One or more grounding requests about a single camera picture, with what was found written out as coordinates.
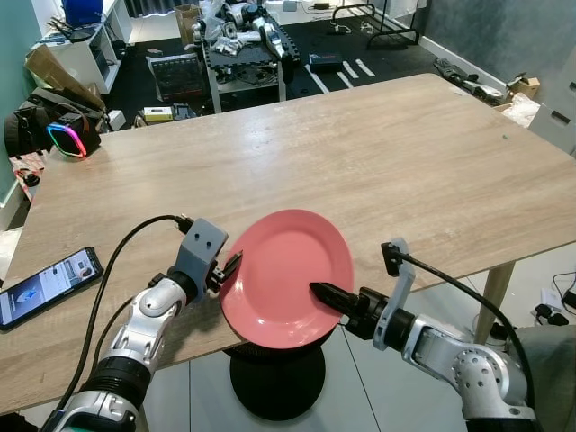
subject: gray wall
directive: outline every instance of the gray wall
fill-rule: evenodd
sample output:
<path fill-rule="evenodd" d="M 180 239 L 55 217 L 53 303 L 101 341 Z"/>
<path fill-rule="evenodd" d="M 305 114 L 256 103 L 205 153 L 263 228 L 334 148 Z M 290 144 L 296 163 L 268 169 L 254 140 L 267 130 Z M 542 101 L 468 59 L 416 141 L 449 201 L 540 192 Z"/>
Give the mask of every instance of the gray wall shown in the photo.
<path fill-rule="evenodd" d="M 576 45 L 576 0 L 428 0 L 426 34 L 508 82 L 520 72 L 552 86 Z"/>
<path fill-rule="evenodd" d="M 24 56 L 40 38 L 40 29 L 31 0 L 4 0 L 0 13 L 0 202 L 14 184 L 12 165 L 4 145 L 4 118 L 28 97 L 30 74 Z"/>

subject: wooden table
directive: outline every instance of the wooden table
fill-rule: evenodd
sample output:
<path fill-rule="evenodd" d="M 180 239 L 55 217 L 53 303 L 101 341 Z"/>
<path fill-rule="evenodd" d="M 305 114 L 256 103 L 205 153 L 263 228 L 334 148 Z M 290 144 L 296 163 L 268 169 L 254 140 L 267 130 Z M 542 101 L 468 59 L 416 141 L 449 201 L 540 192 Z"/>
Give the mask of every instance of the wooden table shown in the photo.
<path fill-rule="evenodd" d="M 380 243 L 404 237 L 415 257 L 451 275 L 495 269 L 489 291 L 498 300 L 511 263 L 576 240 L 576 166 L 431 75 L 121 131 L 103 136 L 86 161 L 52 155 L 5 286 L 88 245 L 106 263 L 130 229 L 159 214 L 219 224 L 229 233 L 225 257 L 247 227 L 286 208 L 339 227 L 356 289 L 391 293 Z M 161 222 L 126 247 L 94 339 L 125 299 L 167 270 L 181 240 Z M 417 271 L 415 289 L 438 282 Z M 0 337 L 0 412 L 61 396 L 94 295 L 82 292 Z M 219 302 L 206 301 L 175 320 L 162 363 L 240 342 Z"/>

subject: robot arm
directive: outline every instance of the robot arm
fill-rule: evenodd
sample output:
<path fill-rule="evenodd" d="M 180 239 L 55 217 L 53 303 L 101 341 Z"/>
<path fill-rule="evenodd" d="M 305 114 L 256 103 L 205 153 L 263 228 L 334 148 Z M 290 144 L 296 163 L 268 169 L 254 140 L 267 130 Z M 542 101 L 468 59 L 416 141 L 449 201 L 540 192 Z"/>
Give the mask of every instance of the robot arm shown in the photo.
<path fill-rule="evenodd" d="M 170 322 L 208 289 L 218 291 L 236 270 L 241 255 L 223 270 L 216 256 L 228 234 L 207 220 L 190 228 L 167 277 L 140 292 L 132 301 L 130 317 L 98 362 L 80 392 L 65 410 L 52 412 L 42 432 L 133 431 L 164 347 Z"/>
<path fill-rule="evenodd" d="M 408 253 L 403 240 L 392 244 Z M 435 319 L 402 309 L 414 269 L 408 262 L 386 264 L 389 274 L 399 277 L 390 299 L 365 287 L 359 295 L 331 283 L 311 283 L 310 288 L 322 302 L 349 317 L 346 330 L 372 339 L 379 350 L 399 351 L 407 363 L 452 385 L 462 397 L 470 432 L 540 431 L 534 410 L 525 403 L 527 380 L 520 365 L 504 353 L 466 342 L 463 334 Z"/>

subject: floor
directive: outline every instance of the floor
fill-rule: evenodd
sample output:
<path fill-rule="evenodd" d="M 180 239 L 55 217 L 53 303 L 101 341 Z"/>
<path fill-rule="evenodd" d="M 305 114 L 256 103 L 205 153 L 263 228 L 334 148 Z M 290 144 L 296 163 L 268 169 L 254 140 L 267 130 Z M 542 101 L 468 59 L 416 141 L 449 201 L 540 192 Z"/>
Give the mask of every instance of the floor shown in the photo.
<path fill-rule="evenodd" d="M 310 21 L 299 5 L 298 19 Z M 279 13 L 288 23 L 295 16 Z M 173 15 L 134 20 L 131 42 L 178 37 Z M 534 326 L 530 311 L 540 302 L 541 289 L 552 287 L 552 276 L 576 270 L 576 245 L 558 248 L 518 262 L 502 309 L 515 326 Z M 482 292 L 487 274 L 462 281 Z M 572 276 L 559 279 L 560 288 Z M 468 334 L 479 306 L 455 288 L 439 285 L 409 296 L 406 309 L 426 313 Z M 569 317 L 571 324 L 576 319 Z M 403 363 L 398 353 L 379 352 L 338 327 L 323 347 L 327 363 L 324 390 L 310 411 L 291 421 L 272 423 L 252 416 L 237 400 L 223 353 L 159 371 L 144 402 L 150 430 L 173 431 L 331 431 L 435 432 L 466 430 L 459 396 L 437 381 Z M 22 412 L 37 425 L 54 404 Z"/>
<path fill-rule="evenodd" d="M 340 4 L 337 0 L 329 0 L 329 2 L 331 7 Z M 351 5 L 354 2 L 355 1 L 348 0 L 346 1 L 346 4 Z M 265 7 L 272 17 L 281 25 L 327 20 L 332 16 L 331 10 L 326 12 L 309 11 L 308 8 L 313 4 L 314 2 L 298 1 L 296 12 L 284 12 L 282 0 L 266 2 Z M 353 15 L 348 11 L 338 12 L 338 18 L 346 16 Z M 178 25 L 176 23 L 176 16 L 173 13 L 164 16 L 151 15 L 145 18 L 132 19 L 132 35 L 130 36 L 130 43 L 159 41 L 162 39 L 179 37 L 180 32 L 178 31 Z"/>

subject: electronic equipment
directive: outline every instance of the electronic equipment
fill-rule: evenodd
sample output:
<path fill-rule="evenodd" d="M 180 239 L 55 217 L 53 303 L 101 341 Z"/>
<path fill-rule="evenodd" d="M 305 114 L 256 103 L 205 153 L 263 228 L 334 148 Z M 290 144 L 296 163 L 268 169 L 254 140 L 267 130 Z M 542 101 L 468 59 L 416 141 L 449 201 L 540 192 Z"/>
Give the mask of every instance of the electronic equipment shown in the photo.
<path fill-rule="evenodd" d="M 102 275 L 93 247 L 85 247 L 0 293 L 0 330 L 7 331 L 79 292 Z"/>
<path fill-rule="evenodd" d="M 144 108 L 144 119 L 147 122 L 170 122 L 173 120 L 170 106 L 156 106 Z"/>
<path fill-rule="evenodd" d="M 188 103 L 176 102 L 172 105 L 172 111 L 174 112 L 174 120 L 186 120 L 197 117 Z"/>
<path fill-rule="evenodd" d="M 312 73 L 339 72 L 341 70 L 342 56 L 337 52 L 310 53 L 310 71 Z"/>
<path fill-rule="evenodd" d="M 202 95 L 202 69 L 196 54 L 151 58 L 149 64 L 162 101 L 187 100 Z"/>
<path fill-rule="evenodd" d="M 99 23 L 102 20 L 104 0 L 62 0 L 66 22 L 72 27 Z"/>
<path fill-rule="evenodd" d="M 58 150 L 74 158 L 86 158 L 100 147 L 100 135 L 85 115 L 69 112 L 46 128 Z"/>

